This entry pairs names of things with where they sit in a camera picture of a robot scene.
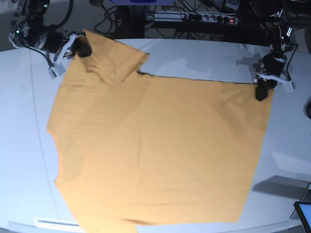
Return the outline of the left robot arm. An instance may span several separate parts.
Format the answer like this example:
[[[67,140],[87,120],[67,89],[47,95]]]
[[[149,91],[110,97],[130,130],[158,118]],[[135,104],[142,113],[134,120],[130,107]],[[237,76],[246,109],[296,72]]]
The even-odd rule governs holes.
[[[258,101],[263,101],[268,97],[268,92],[278,84],[283,85],[285,92],[293,92],[294,83],[288,71],[292,59],[287,57],[287,53],[295,52],[298,45],[290,39],[293,29],[281,17],[285,1],[251,0],[250,5],[272,47],[270,53],[260,60],[260,69],[254,79],[257,83],[255,97]]]

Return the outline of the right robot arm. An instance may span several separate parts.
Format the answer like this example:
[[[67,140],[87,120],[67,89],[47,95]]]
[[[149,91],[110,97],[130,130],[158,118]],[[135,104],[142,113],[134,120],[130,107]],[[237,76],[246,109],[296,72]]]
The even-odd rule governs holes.
[[[68,11],[58,24],[46,26],[44,14],[50,5],[49,0],[13,0],[16,4],[8,39],[15,48],[27,48],[41,54],[49,68],[55,68],[64,57],[78,55],[81,58],[92,54],[84,32],[71,32],[65,35],[59,31],[69,20],[74,1],[69,1]]]

